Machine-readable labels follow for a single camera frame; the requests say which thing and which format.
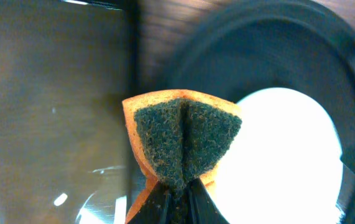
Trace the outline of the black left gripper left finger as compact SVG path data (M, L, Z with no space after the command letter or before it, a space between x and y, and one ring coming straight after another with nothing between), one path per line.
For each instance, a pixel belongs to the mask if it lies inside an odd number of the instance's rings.
M157 182L147 197L138 203L138 209L127 216L127 224L167 224L172 195L167 186Z

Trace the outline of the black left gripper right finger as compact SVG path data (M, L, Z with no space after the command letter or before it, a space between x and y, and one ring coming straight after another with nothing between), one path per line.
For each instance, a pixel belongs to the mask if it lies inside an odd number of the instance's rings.
M229 224L220 214L200 179L188 183L187 224Z

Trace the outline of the orange sponge with green scourer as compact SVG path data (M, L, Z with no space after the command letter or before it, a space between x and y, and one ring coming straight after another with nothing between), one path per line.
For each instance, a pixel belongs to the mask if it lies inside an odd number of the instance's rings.
M219 161L241 128L240 107L193 90L153 91L123 100L122 107L145 189L151 191L157 182L167 186L172 195L168 223L186 223L188 183L200 179L208 194L215 194ZM147 197L144 190L127 216Z

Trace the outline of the light blue plate with sauce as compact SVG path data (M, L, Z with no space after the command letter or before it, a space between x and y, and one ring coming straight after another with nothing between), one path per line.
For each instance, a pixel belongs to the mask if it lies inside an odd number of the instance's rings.
M337 223L341 144L324 107L287 88L257 91L239 106L241 129L214 193L227 221Z

